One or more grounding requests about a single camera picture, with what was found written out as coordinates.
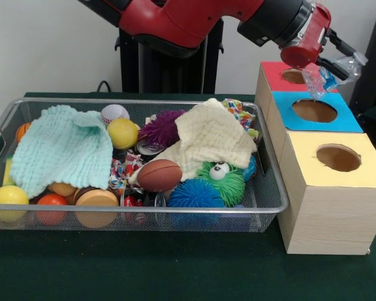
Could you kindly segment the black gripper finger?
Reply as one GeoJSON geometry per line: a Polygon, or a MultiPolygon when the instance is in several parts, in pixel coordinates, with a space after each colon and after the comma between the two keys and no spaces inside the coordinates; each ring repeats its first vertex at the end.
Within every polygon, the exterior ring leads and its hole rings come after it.
{"type": "Polygon", "coordinates": [[[349,44],[339,38],[336,31],[331,28],[329,28],[327,31],[327,38],[333,45],[335,45],[335,48],[345,56],[353,56],[357,52],[349,44]]]}
{"type": "Polygon", "coordinates": [[[333,75],[338,77],[340,80],[346,80],[349,77],[349,73],[345,71],[337,63],[333,63],[326,58],[318,57],[318,66],[324,67],[326,70],[330,71],[333,75]]]}

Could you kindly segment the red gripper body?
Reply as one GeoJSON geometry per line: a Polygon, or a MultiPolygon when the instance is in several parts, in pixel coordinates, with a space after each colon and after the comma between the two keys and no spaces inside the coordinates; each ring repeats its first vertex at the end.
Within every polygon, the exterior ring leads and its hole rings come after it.
{"type": "Polygon", "coordinates": [[[330,23],[329,10],[321,4],[310,3],[310,15],[304,25],[281,50],[282,61],[293,68],[304,68],[310,63],[315,63],[330,23]]]}

